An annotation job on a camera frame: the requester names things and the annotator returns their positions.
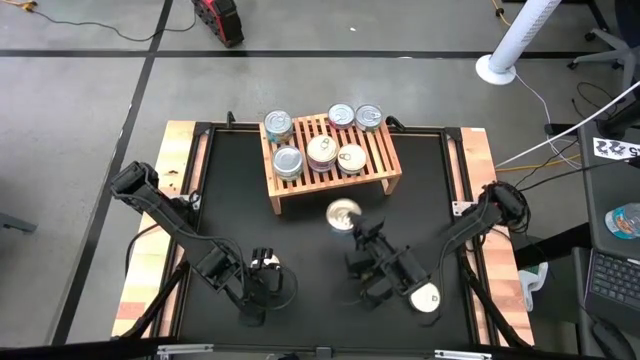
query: wooden crate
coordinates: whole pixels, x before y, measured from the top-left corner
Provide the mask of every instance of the wooden crate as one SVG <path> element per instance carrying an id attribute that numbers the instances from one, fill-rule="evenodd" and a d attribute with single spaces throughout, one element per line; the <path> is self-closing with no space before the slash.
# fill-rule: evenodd
<path id="1" fill-rule="evenodd" d="M 336 130 L 329 126 L 327 114 L 302 116 L 293 119 L 294 134 L 288 145 L 300 149 L 303 157 L 303 173 L 295 181 L 281 180 L 273 170 L 273 153 L 281 145 L 269 142 L 264 124 L 260 124 L 260 137 L 262 140 L 262 153 L 264 155 L 264 170 L 269 189 L 269 198 L 273 211 L 280 215 L 280 199 L 286 196 L 306 194 L 314 191 L 333 189 L 342 186 L 363 184 L 372 181 L 380 181 L 386 195 L 390 195 L 398 184 L 402 169 L 398 162 L 398 155 L 393 147 L 389 129 L 383 122 L 382 126 L 374 133 L 367 133 L 355 126 L 347 130 Z M 367 155 L 367 163 L 360 175 L 345 175 L 337 168 L 337 163 L 331 167 L 331 171 L 319 174 L 307 165 L 307 144 L 314 136 L 329 135 L 338 146 L 347 144 L 360 145 Z"/>

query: pull tab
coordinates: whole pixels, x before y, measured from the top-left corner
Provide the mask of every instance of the pull tab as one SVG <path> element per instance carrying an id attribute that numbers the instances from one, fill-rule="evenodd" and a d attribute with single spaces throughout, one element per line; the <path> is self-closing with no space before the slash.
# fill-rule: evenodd
<path id="1" fill-rule="evenodd" d="M 327 148 L 329 148 L 329 138 L 322 140 L 322 143 L 320 143 L 320 147 L 323 150 L 326 150 Z"/>

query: white cable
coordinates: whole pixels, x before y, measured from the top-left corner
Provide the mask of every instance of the white cable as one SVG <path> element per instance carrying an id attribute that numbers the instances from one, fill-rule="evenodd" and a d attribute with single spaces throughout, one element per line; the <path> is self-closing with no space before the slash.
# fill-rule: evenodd
<path id="1" fill-rule="evenodd" d="M 530 153 L 530 152 L 532 152 L 532 151 L 534 151 L 534 150 L 537 150 L 537 149 L 539 149 L 539 148 L 541 148 L 541 147 L 543 147 L 543 146 L 545 146 L 545 145 L 547 145 L 547 144 L 550 144 L 552 141 L 558 140 L 559 138 L 561 138 L 561 137 L 563 137 L 563 136 L 567 135 L 568 133 L 572 132 L 573 130 L 575 130 L 575 129 L 577 129 L 577 128 L 581 127 L 582 125 L 584 125 L 584 124 L 586 124 L 586 123 L 588 123 L 589 121 L 593 120 L 596 116 L 598 116 L 598 115 L 602 114 L 605 110 L 607 110 L 608 108 L 610 108 L 611 106 L 613 106 L 613 104 L 615 104 L 615 103 L 617 103 L 618 101 L 620 101 L 620 99 L 622 99 L 625 95 L 627 95 L 628 93 L 630 93 L 631 91 L 633 91 L 633 89 L 637 88 L 637 87 L 638 87 L 638 85 L 640 85 L 640 81 L 638 81 L 637 83 L 635 83 L 635 84 L 631 85 L 631 87 L 630 87 L 630 88 L 628 88 L 627 90 L 623 91 L 623 92 L 622 92 L 622 94 L 618 95 L 618 97 L 616 97 L 615 99 L 611 100 L 611 102 L 610 102 L 610 103 L 608 103 L 607 105 L 605 105 L 602 109 L 600 109 L 600 110 L 596 111 L 595 113 L 593 113 L 593 114 L 592 114 L 591 116 L 589 116 L 588 118 L 586 118 L 586 119 L 582 120 L 581 122 L 579 122 L 579 123 L 575 124 L 574 126 L 570 127 L 569 129 L 567 129 L 567 130 L 563 131 L 562 133 L 560 133 L 560 134 L 558 134 L 558 135 L 556 135 L 556 136 L 552 137 L 551 139 L 549 139 L 549 140 L 547 140 L 547 141 L 545 141 L 545 142 L 541 142 L 540 144 L 538 144 L 538 145 L 536 145 L 536 146 L 532 147 L 531 149 L 529 149 L 529 150 L 525 150 L 525 151 L 521 152 L 520 154 L 518 154 L 518 155 L 516 155 L 516 156 L 514 156 L 514 157 L 512 157 L 512 158 L 510 158 L 510 159 L 507 159 L 507 160 L 505 160 L 505 161 L 503 161 L 503 162 L 501 162 L 500 164 L 496 165 L 496 168 L 499 168 L 499 167 L 501 167 L 501 166 L 504 166 L 504 165 L 506 165 L 506 164 L 508 164 L 508 163 L 512 162 L 513 160 L 519 159 L 519 158 L 523 157 L 524 155 L 527 155 L 528 153 Z"/>
<path id="2" fill-rule="evenodd" d="M 516 74 L 515 72 L 513 74 L 518 78 L 518 80 L 520 80 L 522 85 L 524 85 L 527 89 L 531 90 L 533 95 L 535 95 L 540 100 L 540 102 L 542 102 L 542 106 L 544 106 L 544 113 L 547 116 L 547 124 L 551 124 L 551 115 L 549 114 L 549 107 L 547 106 L 547 102 L 544 101 L 544 98 L 542 98 L 542 96 L 540 96 L 540 94 L 538 94 L 537 91 L 533 90 L 533 88 L 531 86 L 529 86 L 526 82 L 524 82 L 524 80 L 522 80 L 520 75 Z M 580 169 L 580 167 L 581 167 L 580 164 L 578 164 L 575 161 L 569 160 L 566 157 L 564 157 L 564 155 L 562 155 L 560 153 L 560 150 L 558 150 L 556 148 L 556 146 L 553 144 L 553 142 L 549 142 L 549 146 L 551 146 L 551 150 L 553 151 L 553 153 L 556 156 L 559 156 L 560 159 L 562 159 L 564 162 L 567 163 L 567 165 L 571 166 L 572 168 L 574 168 L 576 170 Z"/>

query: white tower fan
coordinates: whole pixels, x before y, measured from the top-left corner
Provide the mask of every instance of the white tower fan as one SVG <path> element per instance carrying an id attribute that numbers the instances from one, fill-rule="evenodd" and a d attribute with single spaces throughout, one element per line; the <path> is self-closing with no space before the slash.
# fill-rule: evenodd
<path id="1" fill-rule="evenodd" d="M 491 55 L 476 62 L 476 72 L 494 85 L 506 85 L 516 77 L 515 62 L 547 21 L 561 0 L 527 0 L 509 31 Z"/>

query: sticker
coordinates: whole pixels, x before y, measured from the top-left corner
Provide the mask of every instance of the sticker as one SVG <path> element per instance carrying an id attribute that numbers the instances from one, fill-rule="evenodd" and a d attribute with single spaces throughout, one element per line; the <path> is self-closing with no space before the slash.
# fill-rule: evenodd
<path id="1" fill-rule="evenodd" d="M 640 145 L 594 137 L 593 154 L 598 157 L 612 160 L 632 158 L 640 155 Z"/>

